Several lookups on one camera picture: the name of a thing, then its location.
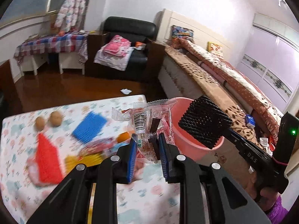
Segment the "white floral tablecloth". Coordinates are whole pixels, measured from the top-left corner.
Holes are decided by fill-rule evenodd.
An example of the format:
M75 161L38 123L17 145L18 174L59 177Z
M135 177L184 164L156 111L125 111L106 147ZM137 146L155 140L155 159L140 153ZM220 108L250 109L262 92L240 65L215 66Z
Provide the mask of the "white floral tablecloth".
M0 141L0 188L3 202L18 223L26 223L56 186L36 187L28 177L26 160L36 149L34 128L38 116L48 118L59 110L64 118L58 128L46 126L43 133L58 147L61 162L67 155L77 155L81 143L71 133L90 111L108 119L99 135L116 137L127 130L128 122L111 119L112 107L128 109L134 102L146 102L143 95L104 99L64 105L5 118ZM179 185L165 182L161 165L150 164L143 169L143 178L130 185L117 187L120 224L178 223Z

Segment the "purple wardrobe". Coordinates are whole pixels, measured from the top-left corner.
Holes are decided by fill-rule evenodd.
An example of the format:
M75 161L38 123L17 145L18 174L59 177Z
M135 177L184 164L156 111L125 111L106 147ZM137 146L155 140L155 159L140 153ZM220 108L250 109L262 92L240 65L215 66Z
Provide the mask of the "purple wardrobe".
M299 52L280 37L253 27L237 69L284 112L299 83Z

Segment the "headboard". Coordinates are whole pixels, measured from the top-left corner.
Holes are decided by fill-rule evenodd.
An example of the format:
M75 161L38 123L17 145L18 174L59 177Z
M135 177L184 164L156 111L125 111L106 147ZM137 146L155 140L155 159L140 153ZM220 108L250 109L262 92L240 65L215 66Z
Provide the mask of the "headboard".
M161 19L157 40L162 43L171 43L171 26L181 26L194 31L194 42L202 48L207 48L208 42L221 45L223 47L223 57L229 60L231 55L232 44L227 41L223 36L215 33L206 26L199 22L188 18L184 15L164 9Z

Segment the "blue gripper pad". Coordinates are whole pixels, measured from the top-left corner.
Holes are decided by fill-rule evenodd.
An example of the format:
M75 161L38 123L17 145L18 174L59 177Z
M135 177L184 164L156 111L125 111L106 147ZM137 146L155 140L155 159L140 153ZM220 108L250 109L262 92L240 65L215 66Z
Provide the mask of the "blue gripper pad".
M106 122L101 114L91 111L73 131L73 136L86 144L97 136Z

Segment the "red elastic band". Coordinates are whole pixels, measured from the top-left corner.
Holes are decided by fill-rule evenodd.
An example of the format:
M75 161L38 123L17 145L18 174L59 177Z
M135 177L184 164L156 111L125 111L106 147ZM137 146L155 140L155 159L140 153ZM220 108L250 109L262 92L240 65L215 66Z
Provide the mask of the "red elastic band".
M276 162L280 165L283 165L283 166L287 166L289 164L289 163L284 163L284 162L277 161L274 157L272 157L272 159L274 160L274 162Z

